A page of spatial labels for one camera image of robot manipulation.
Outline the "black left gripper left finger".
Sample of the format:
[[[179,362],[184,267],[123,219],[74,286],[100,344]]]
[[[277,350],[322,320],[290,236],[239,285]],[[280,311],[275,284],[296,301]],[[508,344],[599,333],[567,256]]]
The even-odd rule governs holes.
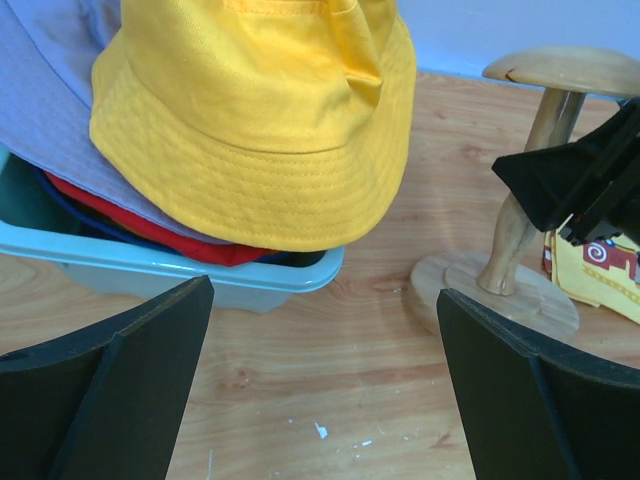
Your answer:
[[[209,278],[193,278],[2,355],[2,478],[165,478],[213,298]]]

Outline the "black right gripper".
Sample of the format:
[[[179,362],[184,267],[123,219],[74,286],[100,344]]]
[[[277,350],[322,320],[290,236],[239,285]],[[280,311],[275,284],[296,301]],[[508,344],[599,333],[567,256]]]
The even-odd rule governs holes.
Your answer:
[[[493,172],[540,231],[573,245],[639,242],[639,99],[576,142],[497,158]]]

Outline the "lavender bucket hat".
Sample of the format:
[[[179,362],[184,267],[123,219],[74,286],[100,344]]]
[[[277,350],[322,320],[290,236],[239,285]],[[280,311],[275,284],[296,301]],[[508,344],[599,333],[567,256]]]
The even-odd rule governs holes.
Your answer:
[[[139,193],[89,138],[91,70],[121,26],[118,1],[1,4],[1,142],[92,209],[138,234],[218,239],[172,219]]]

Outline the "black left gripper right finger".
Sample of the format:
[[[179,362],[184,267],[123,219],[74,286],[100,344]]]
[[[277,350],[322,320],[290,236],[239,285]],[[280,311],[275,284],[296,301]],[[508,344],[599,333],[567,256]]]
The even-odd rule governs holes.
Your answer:
[[[639,371],[454,289],[437,317],[478,479],[636,479]]]

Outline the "yellow bucket hat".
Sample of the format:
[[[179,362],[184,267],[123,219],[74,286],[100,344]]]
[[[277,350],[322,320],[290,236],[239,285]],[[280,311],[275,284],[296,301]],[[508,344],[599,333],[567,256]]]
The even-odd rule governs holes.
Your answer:
[[[125,1],[92,68],[89,134],[187,227],[326,250],[394,201],[416,76],[393,1]]]

